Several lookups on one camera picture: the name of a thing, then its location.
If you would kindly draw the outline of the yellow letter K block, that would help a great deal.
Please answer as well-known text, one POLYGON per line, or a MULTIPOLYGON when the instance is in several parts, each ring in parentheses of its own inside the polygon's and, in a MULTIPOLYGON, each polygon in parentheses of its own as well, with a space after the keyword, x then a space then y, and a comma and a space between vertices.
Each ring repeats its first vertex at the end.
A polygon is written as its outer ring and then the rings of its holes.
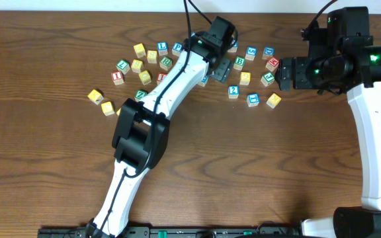
POLYGON ((100 104, 104 99, 103 94, 96 89, 93 89, 87 96, 88 99, 96 105, 100 104))

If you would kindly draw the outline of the red letter M block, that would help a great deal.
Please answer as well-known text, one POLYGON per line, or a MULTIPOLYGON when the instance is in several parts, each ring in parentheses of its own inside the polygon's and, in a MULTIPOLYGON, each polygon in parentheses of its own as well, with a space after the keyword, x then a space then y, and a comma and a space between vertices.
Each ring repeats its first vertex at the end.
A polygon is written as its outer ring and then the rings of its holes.
POLYGON ((279 65, 279 60, 275 57, 271 57, 267 63, 266 63, 266 68, 270 71, 270 72, 274 72, 277 67, 279 65))

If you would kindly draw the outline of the yellow letter G block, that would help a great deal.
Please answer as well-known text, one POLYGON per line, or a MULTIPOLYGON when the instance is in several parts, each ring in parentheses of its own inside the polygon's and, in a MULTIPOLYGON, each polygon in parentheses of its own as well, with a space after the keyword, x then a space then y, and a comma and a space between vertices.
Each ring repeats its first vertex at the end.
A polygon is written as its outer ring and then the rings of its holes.
POLYGON ((240 74, 240 85, 249 85, 251 81, 251 74, 250 72, 244 72, 242 71, 240 74))

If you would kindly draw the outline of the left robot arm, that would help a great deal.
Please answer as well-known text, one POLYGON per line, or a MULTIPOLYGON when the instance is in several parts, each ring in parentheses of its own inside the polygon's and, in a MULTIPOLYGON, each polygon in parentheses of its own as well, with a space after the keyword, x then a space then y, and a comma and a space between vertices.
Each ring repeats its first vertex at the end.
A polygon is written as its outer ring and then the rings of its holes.
POLYGON ((237 39, 232 33, 193 34, 152 92, 138 102, 125 101, 112 139, 112 182, 100 212, 85 228, 86 237, 118 237, 125 230, 143 178, 165 153, 171 116, 195 85, 219 71, 224 54, 237 39))

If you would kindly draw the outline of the yellow letter C block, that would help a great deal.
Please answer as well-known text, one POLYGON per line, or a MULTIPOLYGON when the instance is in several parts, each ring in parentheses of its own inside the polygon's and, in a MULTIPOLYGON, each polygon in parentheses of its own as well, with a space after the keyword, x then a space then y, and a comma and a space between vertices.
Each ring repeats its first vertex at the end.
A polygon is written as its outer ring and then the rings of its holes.
POLYGON ((101 104, 102 112, 105 116, 110 116, 114 114, 114 107, 110 101, 101 104))

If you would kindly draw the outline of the blue letter P block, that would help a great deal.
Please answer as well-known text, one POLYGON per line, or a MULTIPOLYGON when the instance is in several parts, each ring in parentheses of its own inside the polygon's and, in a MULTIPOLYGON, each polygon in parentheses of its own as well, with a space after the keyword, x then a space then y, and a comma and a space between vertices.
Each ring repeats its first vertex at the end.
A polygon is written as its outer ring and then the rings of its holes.
POLYGON ((183 45, 182 45, 181 43, 179 43, 179 42, 175 42, 175 43, 173 44, 172 49, 171 49, 172 54, 173 54, 174 56, 180 56, 181 51, 182 51, 182 48, 183 48, 183 45))

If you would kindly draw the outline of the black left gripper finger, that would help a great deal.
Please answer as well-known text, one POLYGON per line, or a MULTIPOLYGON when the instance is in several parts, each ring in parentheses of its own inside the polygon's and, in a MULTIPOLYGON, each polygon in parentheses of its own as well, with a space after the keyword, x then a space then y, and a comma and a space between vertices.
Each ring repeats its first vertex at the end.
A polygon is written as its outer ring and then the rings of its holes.
POLYGON ((217 81, 226 81, 228 72, 228 59, 222 58, 218 64, 218 67, 209 73, 208 76, 217 81))
POLYGON ((221 62, 221 82, 225 83, 228 80, 230 72, 233 68, 233 63, 230 59, 223 59, 221 62))

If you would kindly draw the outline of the blue number 2 block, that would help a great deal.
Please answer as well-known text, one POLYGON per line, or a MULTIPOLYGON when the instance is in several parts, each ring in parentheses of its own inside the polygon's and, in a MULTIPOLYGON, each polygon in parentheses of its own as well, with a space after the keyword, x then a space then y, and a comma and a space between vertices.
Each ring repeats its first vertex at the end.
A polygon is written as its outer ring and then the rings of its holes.
POLYGON ((228 98, 229 99, 237 99, 239 97, 239 86, 238 85, 230 85, 228 87, 228 98))

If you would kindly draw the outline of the red letter I block left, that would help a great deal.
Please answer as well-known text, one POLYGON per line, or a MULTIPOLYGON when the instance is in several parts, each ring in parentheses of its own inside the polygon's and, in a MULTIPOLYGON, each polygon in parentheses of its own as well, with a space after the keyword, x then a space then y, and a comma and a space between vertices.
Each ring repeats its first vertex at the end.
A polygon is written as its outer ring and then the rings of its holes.
POLYGON ((115 71, 111 73, 112 81, 115 85, 124 84, 124 77, 121 71, 115 71))

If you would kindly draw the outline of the yellow letter s block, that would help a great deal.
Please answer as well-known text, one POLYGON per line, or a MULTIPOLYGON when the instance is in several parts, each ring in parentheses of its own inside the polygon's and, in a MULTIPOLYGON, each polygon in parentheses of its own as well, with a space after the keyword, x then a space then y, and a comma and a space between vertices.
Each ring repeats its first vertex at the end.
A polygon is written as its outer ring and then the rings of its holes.
POLYGON ((131 64, 131 69, 134 73, 141 73, 144 63, 141 60, 134 59, 131 64))
POLYGON ((147 52, 147 61, 148 63, 157 64, 157 51, 156 50, 148 50, 147 52))

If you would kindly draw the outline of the green number 7 block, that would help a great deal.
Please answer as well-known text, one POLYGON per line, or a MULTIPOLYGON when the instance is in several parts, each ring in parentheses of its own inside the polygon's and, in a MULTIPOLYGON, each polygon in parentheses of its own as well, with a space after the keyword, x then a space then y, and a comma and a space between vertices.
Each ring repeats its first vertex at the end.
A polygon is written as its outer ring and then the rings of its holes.
POLYGON ((117 70, 119 70, 122 74, 127 74, 130 71, 130 64, 124 60, 121 59, 117 64, 116 64, 117 70))

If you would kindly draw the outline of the blue letter D block left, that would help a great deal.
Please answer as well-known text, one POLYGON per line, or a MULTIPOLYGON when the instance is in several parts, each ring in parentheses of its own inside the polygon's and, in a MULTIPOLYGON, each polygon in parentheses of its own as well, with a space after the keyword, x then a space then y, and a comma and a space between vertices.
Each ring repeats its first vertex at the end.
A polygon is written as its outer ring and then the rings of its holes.
POLYGON ((228 52, 230 52, 230 53, 237 52, 237 48, 238 48, 238 42, 235 41, 233 46, 228 50, 228 52))

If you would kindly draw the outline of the green letter Z block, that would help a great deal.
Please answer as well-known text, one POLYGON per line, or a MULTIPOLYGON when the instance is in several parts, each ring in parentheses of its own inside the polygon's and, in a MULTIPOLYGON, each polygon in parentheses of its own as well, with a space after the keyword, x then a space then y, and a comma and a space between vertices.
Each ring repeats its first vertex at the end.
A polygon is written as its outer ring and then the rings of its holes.
POLYGON ((134 99, 135 99, 135 101, 139 102, 139 101, 142 100, 147 94, 148 94, 147 91, 144 91, 144 90, 139 89, 139 90, 136 91, 136 94, 135 94, 135 96, 134 96, 134 99))

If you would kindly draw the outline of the red letter A block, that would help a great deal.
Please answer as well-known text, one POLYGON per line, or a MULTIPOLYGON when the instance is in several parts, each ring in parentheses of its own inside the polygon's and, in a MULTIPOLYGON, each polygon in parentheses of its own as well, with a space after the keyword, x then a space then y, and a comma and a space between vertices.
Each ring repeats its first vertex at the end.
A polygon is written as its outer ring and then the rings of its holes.
POLYGON ((166 73, 159 73, 157 76, 157 84, 160 84, 166 76, 167 76, 166 73))

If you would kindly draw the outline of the yellow letter O block upper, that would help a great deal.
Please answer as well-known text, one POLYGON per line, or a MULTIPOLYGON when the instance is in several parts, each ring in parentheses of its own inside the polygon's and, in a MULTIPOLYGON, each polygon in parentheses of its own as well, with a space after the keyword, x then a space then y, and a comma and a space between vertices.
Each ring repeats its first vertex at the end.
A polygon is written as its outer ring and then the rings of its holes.
POLYGON ((141 73, 138 74, 138 76, 143 85, 147 85, 151 83, 151 75, 147 70, 142 71, 141 73))

